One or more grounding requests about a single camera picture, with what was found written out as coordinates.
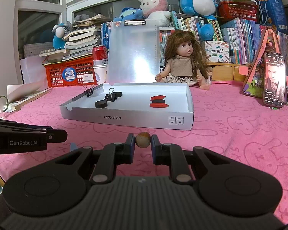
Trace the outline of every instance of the white box with pencil pattern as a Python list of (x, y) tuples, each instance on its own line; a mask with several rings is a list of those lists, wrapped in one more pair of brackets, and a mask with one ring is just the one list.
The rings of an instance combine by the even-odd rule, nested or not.
[(225, 41), (204, 41), (208, 61), (229, 63), (229, 46)]

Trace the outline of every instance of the red plastic basket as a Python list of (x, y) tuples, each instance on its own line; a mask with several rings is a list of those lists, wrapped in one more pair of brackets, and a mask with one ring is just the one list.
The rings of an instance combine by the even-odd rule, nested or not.
[(223, 1), (218, 6), (218, 12), (219, 16), (224, 17), (223, 22), (231, 21), (237, 17), (257, 22), (258, 7), (248, 3)]
[[(77, 77), (73, 81), (66, 81), (62, 77), (62, 73), (65, 68), (72, 67), (76, 70)], [(75, 85), (97, 85), (96, 76), (93, 68), (93, 57), (92, 55), (79, 58), (76, 60), (70, 60), (60, 62), (56, 64), (45, 65), (46, 75), (49, 87), (60, 87), (60, 86), (75, 86)], [(84, 83), (83, 74), (93, 74), (93, 82)]]

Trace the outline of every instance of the red can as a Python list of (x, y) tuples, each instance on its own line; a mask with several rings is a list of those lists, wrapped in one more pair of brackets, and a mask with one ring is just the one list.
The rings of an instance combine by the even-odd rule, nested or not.
[(92, 54), (95, 66), (108, 64), (108, 50), (106, 46), (93, 47)]

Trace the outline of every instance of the pink tablecloth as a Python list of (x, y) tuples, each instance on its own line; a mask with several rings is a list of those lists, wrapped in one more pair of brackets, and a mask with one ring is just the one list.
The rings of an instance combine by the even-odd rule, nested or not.
[[(0, 174), (6, 180), (17, 172), (70, 151), (70, 143), (101, 149), (124, 142), (128, 133), (148, 131), (162, 143), (179, 144), (191, 150), (203, 146), (234, 160), (264, 170), (282, 184), (283, 198), (275, 215), (288, 222), (288, 107), (271, 110), (260, 99), (244, 96), (241, 87), (213, 84), (210, 91), (191, 88), (194, 126), (191, 131), (147, 129), (62, 119), (59, 105), (83, 92), (83, 87), (54, 88), (40, 99), (10, 114), (7, 120), (65, 129), (68, 139), (49, 144), (48, 150), (0, 156)], [(168, 168), (154, 166), (151, 150), (135, 149), (134, 163), (120, 165), (120, 175), (165, 175)]]

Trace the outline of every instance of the brown hair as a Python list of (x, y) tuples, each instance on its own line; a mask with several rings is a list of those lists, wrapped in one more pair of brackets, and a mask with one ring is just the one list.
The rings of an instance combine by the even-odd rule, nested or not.
[(188, 41), (191, 41), (193, 47), (193, 53), (190, 56), (192, 60), (193, 77), (196, 78), (197, 76), (196, 69), (199, 69), (201, 74), (205, 77), (205, 79), (207, 79), (208, 78), (207, 56), (205, 51), (201, 48), (199, 42), (195, 40), (194, 34), (192, 32), (175, 30), (175, 32), (168, 37), (164, 52), (165, 62), (167, 62), (169, 59), (175, 58), (178, 46), (181, 43)]

